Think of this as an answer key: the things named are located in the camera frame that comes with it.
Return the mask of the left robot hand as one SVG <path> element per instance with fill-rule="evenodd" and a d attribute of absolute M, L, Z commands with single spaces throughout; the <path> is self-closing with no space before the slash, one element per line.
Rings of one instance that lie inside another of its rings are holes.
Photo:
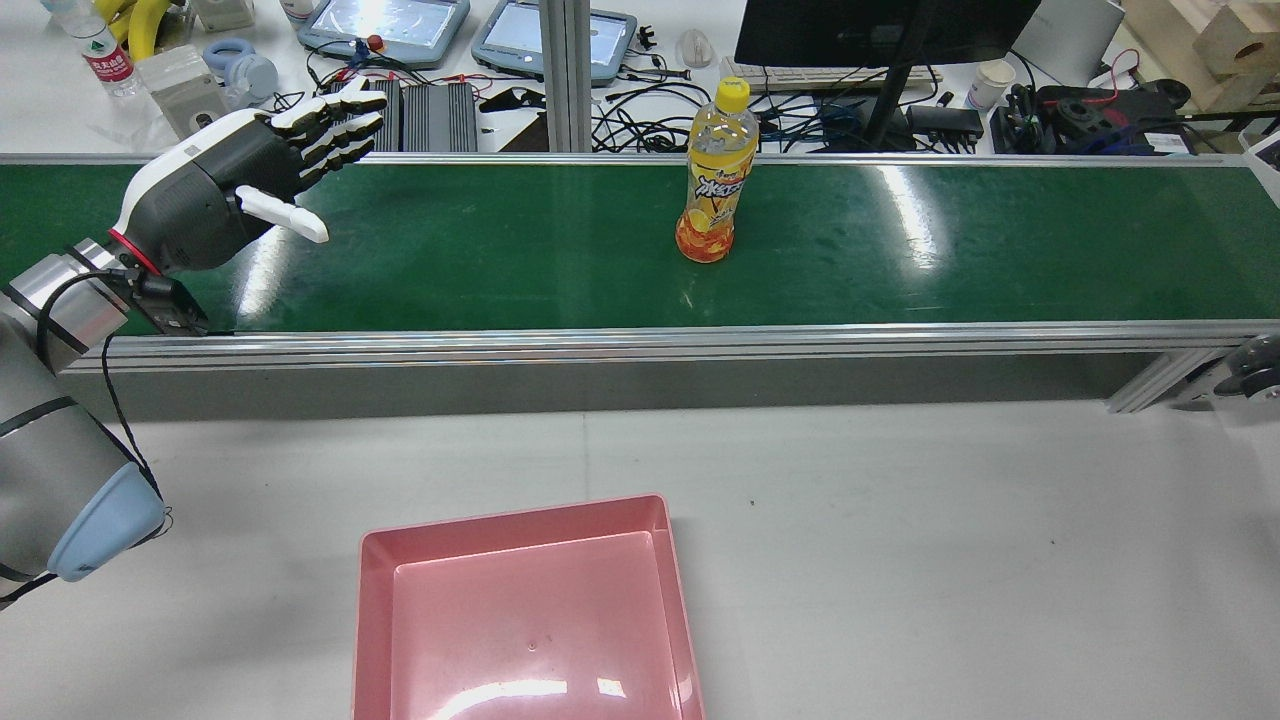
<path fill-rule="evenodd" d="M 232 111 L 133 176 L 111 242 L 155 274 L 219 268 L 274 227 L 325 243 L 325 222 L 297 199 L 371 152 L 387 106 L 358 77 L 278 114 Z"/>

